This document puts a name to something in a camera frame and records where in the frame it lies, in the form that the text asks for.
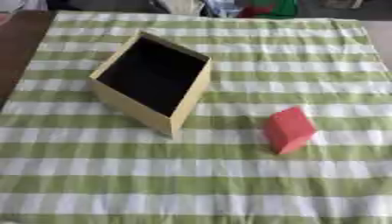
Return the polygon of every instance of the green and white striped cloth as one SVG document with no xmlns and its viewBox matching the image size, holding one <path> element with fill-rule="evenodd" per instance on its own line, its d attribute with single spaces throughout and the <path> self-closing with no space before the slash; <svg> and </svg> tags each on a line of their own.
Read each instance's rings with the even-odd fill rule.
<svg viewBox="0 0 392 224">
<path fill-rule="evenodd" d="M 87 77 L 137 30 L 213 58 L 171 140 L 101 104 Z M 61 12 L 0 115 L 0 221 L 392 223 L 392 84 L 357 21 Z M 277 156 L 266 117 L 318 133 Z"/>
</svg>

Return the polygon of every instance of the cardboard box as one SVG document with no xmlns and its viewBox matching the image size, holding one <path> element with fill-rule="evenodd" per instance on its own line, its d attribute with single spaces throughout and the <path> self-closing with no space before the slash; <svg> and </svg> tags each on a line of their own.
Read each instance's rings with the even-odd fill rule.
<svg viewBox="0 0 392 224">
<path fill-rule="evenodd" d="M 139 32 L 91 75 L 102 102 L 174 136 L 210 81 L 211 59 Z"/>
</svg>

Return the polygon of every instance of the red block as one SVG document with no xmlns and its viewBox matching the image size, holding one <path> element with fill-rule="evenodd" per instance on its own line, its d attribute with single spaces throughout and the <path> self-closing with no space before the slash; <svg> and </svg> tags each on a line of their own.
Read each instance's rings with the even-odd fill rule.
<svg viewBox="0 0 392 224">
<path fill-rule="evenodd" d="M 306 145 L 316 132 L 301 108 L 288 108 L 269 117 L 264 134 L 277 154 L 284 154 Z"/>
</svg>

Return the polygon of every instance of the box side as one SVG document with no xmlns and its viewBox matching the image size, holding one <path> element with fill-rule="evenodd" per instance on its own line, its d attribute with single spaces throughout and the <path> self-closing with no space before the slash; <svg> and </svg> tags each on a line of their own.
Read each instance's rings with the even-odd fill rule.
<svg viewBox="0 0 392 224">
<path fill-rule="evenodd" d="M 161 115 L 155 110 L 144 106 L 138 101 L 134 101 L 128 96 L 117 92 L 111 87 L 99 82 L 96 79 L 90 79 L 94 92 L 102 102 L 119 109 L 127 116 L 133 116 L 139 122 L 158 130 L 166 135 L 172 135 L 170 118 Z"/>
<path fill-rule="evenodd" d="M 140 32 L 137 32 L 132 38 L 125 42 L 110 58 L 98 66 L 95 71 L 90 74 L 91 79 L 98 79 L 103 72 L 105 72 L 118 58 L 120 58 L 135 42 L 140 38 Z"/>
<path fill-rule="evenodd" d="M 206 55 L 204 55 L 202 53 L 195 52 L 192 49 L 186 48 L 186 47 L 184 47 L 182 45 L 178 45 L 178 44 L 172 43 L 169 40 L 166 40 L 164 38 L 160 38 L 160 37 L 155 36 L 153 34 L 150 34 L 148 32 L 140 31 L 140 37 L 144 37 L 144 38 L 153 40 L 153 41 L 158 42 L 159 44 L 161 44 L 163 46 L 167 46 L 167 47 L 169 47 L 171 49 L 174 49 L 174 50 L 177 50 L 179 52 L 186 53 L 186 54 L 191 55 L 191 56 L 193 56 L 193 57 L 195 57 L 195 58 L 197 58 L 199 60 L 203 60 L 205 62 L 209 61 L 209 57 L 207 57 Z"/>
<path fill-rule="evenodd" d="M 206 65 L 203 67 L 198 77 L 189 87 L 181 103 L 174 110 L 171 115 L 171 135 L 174 136 L 175 133 L 184 123 L 185 119 L 188 117 L 189 113 L 196 105 L 197 101 L 206 90 L 210 80 L 211 80 L 211 64 L 212 61 L 209 59 Z"/>
</svg>

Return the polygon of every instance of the green object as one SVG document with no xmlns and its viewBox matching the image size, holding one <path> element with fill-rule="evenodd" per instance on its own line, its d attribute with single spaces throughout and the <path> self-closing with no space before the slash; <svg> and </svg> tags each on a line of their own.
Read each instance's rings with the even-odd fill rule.
<svg viewBox="0 0 392 224">
<path fill-rule="evenodd" d="M 257 14 L 257 18 L 294 18 L 298 14 L 297 0 L 253 0 L 255 7 L 270 7 L 269 13 Z"/>
</svg>

